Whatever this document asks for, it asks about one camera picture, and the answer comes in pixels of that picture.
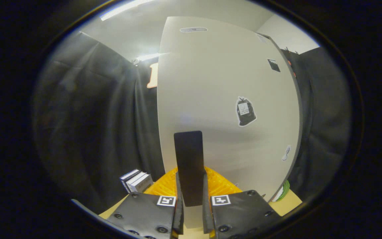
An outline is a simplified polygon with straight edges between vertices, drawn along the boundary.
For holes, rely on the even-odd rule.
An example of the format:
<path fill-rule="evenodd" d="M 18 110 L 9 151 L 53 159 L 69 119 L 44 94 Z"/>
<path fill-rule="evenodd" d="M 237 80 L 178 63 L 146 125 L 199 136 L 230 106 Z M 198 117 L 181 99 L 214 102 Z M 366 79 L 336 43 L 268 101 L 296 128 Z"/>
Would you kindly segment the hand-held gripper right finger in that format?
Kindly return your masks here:
<path fill-rule="evenodd" d="M 221 174 L 205 167 L 203 228 L 211 239 L 265 236 L 281 216 L 255 190 L 242 191 Z"/>

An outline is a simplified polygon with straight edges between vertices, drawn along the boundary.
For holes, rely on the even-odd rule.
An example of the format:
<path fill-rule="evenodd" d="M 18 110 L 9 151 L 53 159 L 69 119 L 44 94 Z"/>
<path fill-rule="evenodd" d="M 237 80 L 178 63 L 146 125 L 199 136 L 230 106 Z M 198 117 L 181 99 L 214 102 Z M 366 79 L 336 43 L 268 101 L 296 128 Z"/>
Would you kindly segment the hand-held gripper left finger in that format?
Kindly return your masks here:
<path fill-rule="evenodd" d="M 143 193 L 132 192 L 107 211 L 106 219 L 147 239 L 177 239 L 183 234 L 184 210 L 178 169 L 174 168 Z"/>

